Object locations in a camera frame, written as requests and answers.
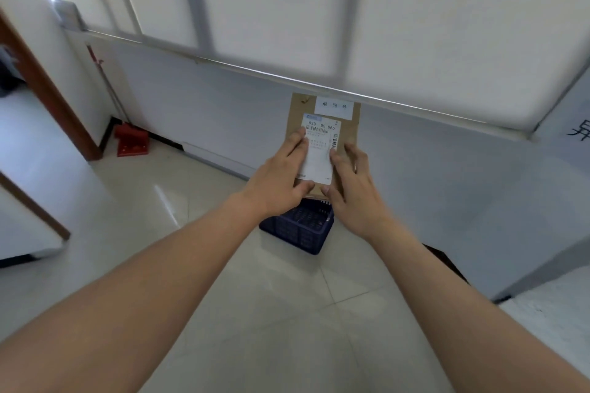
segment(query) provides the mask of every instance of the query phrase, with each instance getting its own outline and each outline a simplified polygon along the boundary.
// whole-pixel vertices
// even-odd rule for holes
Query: package
[[[293,93],[285,136],[301,126],[306,127],[309,151],[296,184],[302,180],[316,182],[307,197],[327,200],[321,193],[321,187],[330,184],[342,192],[342,184],[330,164],[329,152],[334,148],[338,155],[348,159],[344,143],[356,143],[359,118],[358,102]]]

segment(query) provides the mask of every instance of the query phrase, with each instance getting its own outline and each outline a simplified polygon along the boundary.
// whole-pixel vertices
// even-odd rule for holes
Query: person's left arm
[[[243,191],[51,307],[0,345],[0,391],[136,392],[246,236],[297,206],[307,153],[293,133]]]

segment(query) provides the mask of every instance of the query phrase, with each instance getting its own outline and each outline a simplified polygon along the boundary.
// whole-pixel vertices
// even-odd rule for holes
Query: horizontal barcode
[[[306,125],[305,128],[311,132],[321,132],[321,133],[328,133],[328,129],[324,129],[321,127],[314,127],[312,125]]]

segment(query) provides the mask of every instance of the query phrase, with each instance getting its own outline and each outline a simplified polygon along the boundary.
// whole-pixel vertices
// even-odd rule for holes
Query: forearm
[[[0,346],[0,390],[137,391],[261,218],[234,195],[58,303]]]
[[[387,223],[369,240],[457,392],[590,389],[583,375],[457,277],[401,224]]]

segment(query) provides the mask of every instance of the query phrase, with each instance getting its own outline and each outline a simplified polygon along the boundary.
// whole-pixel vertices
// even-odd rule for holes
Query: plastic crate
[[[280,216],[263,220],[259,228],[312,255],[320,253],[334,223],[332,205],[303,199],[299,206]]]

